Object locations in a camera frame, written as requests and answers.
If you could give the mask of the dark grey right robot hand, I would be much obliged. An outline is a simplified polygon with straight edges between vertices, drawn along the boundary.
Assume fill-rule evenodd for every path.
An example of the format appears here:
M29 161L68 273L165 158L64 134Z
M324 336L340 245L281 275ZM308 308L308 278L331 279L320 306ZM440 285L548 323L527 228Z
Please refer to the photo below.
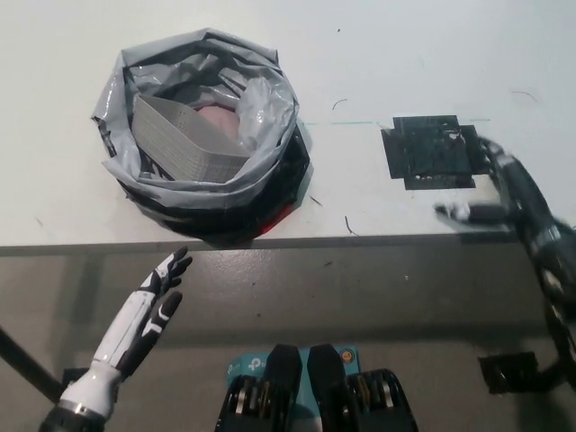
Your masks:
M481 140L499 199L496 202L437 203L437 214L467 225L507 225L527 252L543 264L575 264L575 230L554 217L540 188L522 162L501 145Z

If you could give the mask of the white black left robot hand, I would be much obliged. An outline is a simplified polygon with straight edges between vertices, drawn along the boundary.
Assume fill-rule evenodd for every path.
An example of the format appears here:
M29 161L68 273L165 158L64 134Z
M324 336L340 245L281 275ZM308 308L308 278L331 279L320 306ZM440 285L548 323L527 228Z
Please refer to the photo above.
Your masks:
M181 247L165 258L133 291L96 349L95 364L126 379L140 366L174 316L183 295L176 290L193 258Z

